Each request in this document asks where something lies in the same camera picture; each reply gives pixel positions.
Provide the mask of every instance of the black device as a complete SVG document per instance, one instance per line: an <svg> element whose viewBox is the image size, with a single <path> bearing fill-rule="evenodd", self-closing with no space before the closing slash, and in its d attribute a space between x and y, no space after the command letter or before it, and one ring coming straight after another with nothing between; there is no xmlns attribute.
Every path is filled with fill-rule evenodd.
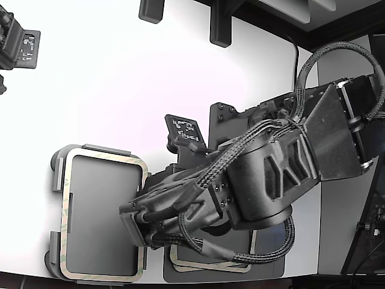
<svg viewBox="0 0 385 289"><path fill-rule="evenodd" d="M0 69L34 69L40 43L40 31L24 30L13 13L0 5ZM7 88L0 76L0 95Z"/></svg>
<svg viewBox="0 0 385 289"><path fill-rule="evenodd" d="M349 49L366 57L375 75L339 79L305 89L307 75L323 54ZM385 148L385 75L358 45L338 42L309 58L295 91L238 113L231 105L211 106L209 147L195 121L166 116L168 149L178 163L148 178L132 202L120 207L136 246L179 244L198 253L248 264L270 263L294 243L293 203L321 181L367 172ZM227 214L229 221L215 223ZM190 236L285 224L282 247L266 255L237 253Z"/></svg>

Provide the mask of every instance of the white surface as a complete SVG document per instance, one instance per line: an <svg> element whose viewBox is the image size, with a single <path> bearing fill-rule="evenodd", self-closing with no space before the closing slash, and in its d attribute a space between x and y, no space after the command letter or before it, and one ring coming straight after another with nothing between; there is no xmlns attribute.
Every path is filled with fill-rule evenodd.
<svg viewBox="0 0 385 289"><path fill-rule="evenodd" d="M139 3L2 0L42 39L36 70L2 72L0 271L50 277L43 256L61 206L51 189L55 151L71 143L130 150L158 172L176 161L165 147L166 114L197 120L207 137L211 104L243 111L292 88L290 43L233 19L233 43L223 49L209 42L209 7L166 0L154 25L139 20ZM301 51L300 64L309 55ZM308 85L317 84L314 70ZM307 202L319 204L319 190L294 203L285 276L316 273L319 214L315 206L309 218ZM149 252L140 282L164 282L162 260L161 250Z"/></svg>

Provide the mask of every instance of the black cable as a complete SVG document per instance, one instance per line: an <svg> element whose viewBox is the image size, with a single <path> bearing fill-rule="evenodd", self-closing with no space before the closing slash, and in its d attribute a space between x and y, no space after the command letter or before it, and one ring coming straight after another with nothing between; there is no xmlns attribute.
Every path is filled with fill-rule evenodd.
<svg viewBox="0 0 385 289"><path fill-rule="evenodd" d="M309 57L309 59L305 62L304 66L302 67L300 74L298 75L297 82L295 84L295 94L297 101L295 103L295 108L292 110L291 114L291 118L294 119L296 122L299 122L303 115L306 79L310 71L312 70L312 67L323 55L338 49L346 49L357 52L360 55L364 56L372 64L380 82L381 95L376 105L372 108L370 112L365 114L364 117L370 122L373 117L379 112L381 106L385 101L384 71L382 70L380 64L375 59L375 57L368 50L354 43L340 41L333 42L319 48L312 56Z"/></svg>
<svg viewBox="0 0 385 289"><path fill-rule="evenodd" d="M298 62L300 60L300 49L298 48L298 45L296 42L291 38L290 36L284 34L284 38L287 38L293 45L295 49L295 61L294 61L294 83L293 83L293 91L295 90L295 83L297 82L297 75L298 75Z"/></svg>
<svg viewBox="0 0 385 289"><path fill-rule="evenodd" d="M231 145L224 153L205 170L197 180L197 185L207 188L228 166L247 148L250 143L268 129L279 129L282 123L278 120L262 120L255 126L247 130L238 137L237 141Z"/></svg>
<svg viewBox="0 0 385 289"><path fill-rule="evenodd" d="M185 238L188 246L192 250L194 250L200 254L200 252L202 251L202 246L199 246L199 244L196 243L195 240L193 238L191 238L191 236L189 235L189 233L186 229L186 224L185 224L185 213L182 212L178 215L178 223L179 223L179 229L180 229L183 237Z"/></svg>
<svg viewBox="0 0 385 289"><path fill-rule="evenodd" d="M385 238L384 238L384 235L381 233L381 236L383 237L383 240L373 249L371 250L371 252L369 254L367 254L367 256L365 258L362 259L362 261L358 264L357 268L355 269L352 277L351 277L351 280L350 280L350 287L351 289L354 289L354 278L356 277L356 274L357 272L360 270L361 266L363 265L363 263L365 263L365 261L367 259L369 259L369 257L379 248L381 247L381 245L384 243L385 241Z"/></svg>
<svg viewBox="0 0 385 289"><path fill-rule="evenodd" d="M195 250L197 253L201 254L203 246L207 241L203 239L203 243L201 245L201 244L198 244L196 240L194 240L189 235L185 226L184 213L179 214L178 221L179 221L179 229L182 232L182 235L185 238L186 242L188 243L189 247ZM285 224L285 242L283 243L281 248L271 253L263 254L263 255L238 253L238 252L232 252L221 246L210 243L211 251L212 253L215 254L217 259L221 259L223 261L233 261L233 262L243 263L243 264L266 264L266 263L277 261L279 258L285 256L294 245L295 228L294 228L292 217L290 216L288 219L286 219L284 221L284 224Z"/></svg>

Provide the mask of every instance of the black bracket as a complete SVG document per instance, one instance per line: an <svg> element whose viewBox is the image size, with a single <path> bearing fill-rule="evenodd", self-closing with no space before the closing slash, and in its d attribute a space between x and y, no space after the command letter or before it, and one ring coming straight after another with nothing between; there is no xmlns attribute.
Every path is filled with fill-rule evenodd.
<svg viewBox="0 0 385 289"><path fill-rule="evenodd" d="M232 15L245 0L213 0L211 6L210 42L228 47L232 39Z"/></svg>
<svg viewBox="0 0 385 289"><path fill-rule="evenodd" d="M141 0L139 18L154 24L163 19L164 0Z"/></svg>
<svg viewBox="0 0 385 289"><path fill-rule="evenodd" d="M139 18L159 23L163 18L165 0L141 0ZM232 15L245 0L212 0L210 42L228 47L232 39Z"/></svg>

